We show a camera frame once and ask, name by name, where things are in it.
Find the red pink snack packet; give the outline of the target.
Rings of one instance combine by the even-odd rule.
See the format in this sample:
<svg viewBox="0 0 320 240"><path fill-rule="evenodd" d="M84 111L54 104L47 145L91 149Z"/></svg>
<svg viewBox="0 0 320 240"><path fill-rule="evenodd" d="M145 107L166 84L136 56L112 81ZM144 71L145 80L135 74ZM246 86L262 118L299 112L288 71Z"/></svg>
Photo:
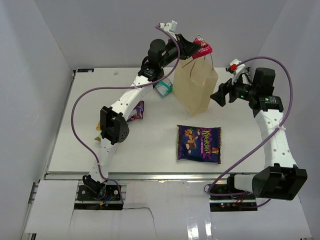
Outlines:
<svg viewBox="0 0 320 240"><path fill-rule="evenodd" d="M192 55L193 59L204 57L213 52L211 45L208 44L200 35L194 39L193 43L200 45L200 49Z"/></svg>

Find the large dark purple snack bag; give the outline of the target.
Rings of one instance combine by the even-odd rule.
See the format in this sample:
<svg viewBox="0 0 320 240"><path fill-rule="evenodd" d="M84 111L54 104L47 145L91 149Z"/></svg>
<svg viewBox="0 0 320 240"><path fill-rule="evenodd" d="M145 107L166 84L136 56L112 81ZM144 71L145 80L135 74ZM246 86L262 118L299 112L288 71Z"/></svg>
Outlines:
<svg viewBox="0 0 320 240"><path fill-rule="evenodd" d="M177 126L178 160L221 163L222 128Z"/></svg>

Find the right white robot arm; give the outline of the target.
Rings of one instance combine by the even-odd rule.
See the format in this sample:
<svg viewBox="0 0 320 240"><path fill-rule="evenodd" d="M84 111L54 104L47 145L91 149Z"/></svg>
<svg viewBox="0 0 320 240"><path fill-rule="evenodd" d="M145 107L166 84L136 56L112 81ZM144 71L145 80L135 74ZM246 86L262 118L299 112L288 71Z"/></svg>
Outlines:
<svg viewBox="0 0 320 240"><path fill-rule="evenodd" d="M252 83L245 84L241 78L229 79L210 96L222 107L226 95L230 103L236 99L248 102L261 133L265 155L264 169L257 174L231 174L223 197L236 200L252 194L256 198L291 201L308 178L307 171L297 166L289 148L282 100L273 95L275 77L273 69L258 67Z"/></svg>

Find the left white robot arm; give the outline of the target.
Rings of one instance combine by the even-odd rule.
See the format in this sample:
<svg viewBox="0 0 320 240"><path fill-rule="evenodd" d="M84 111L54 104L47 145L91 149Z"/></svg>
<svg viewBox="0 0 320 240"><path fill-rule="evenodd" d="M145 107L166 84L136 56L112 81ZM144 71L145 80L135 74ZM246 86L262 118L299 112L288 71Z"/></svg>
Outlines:
<svg viewBox="0 0 320 240"><path fill-rule="evenodd" d="M177 42L169 39L155 39L149 45L147 56L143 59L141 68L132 83L133 88L127 90L110 107L100 110L101 140L98 154L99 163L82 180L88 193L99 200L105 196L107 174L102 173L102 167L109 164L118 148L129 135L127 120L132 110L164 76L164 68L174 60L186 60L195 54L200 44L186 40L181 34L176 36Z"/></svg>

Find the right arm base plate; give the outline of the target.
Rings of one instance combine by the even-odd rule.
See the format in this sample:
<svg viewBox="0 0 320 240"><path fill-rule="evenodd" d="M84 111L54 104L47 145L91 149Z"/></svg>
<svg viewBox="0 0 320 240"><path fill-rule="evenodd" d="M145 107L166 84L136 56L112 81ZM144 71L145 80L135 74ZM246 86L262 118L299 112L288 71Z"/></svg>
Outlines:
<svg viewBox="0 0 320 240"><path fill-rule="evenodd" d="M257 201L252 195L210 196L210 211L213 212L244 212L257 211Z"/></svg>

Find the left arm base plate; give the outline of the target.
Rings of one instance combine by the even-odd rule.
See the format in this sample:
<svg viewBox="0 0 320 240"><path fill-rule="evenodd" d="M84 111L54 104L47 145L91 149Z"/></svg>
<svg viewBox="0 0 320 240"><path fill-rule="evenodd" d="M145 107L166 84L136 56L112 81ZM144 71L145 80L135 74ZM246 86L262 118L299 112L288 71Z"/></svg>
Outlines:
<svg viewBox="0 0 320 240"><path fill-rule="evenodd" d="M85 185L79 185L74 203L75 210L121 211L123 204L116 185L105 186L95 195Z"/></svg>

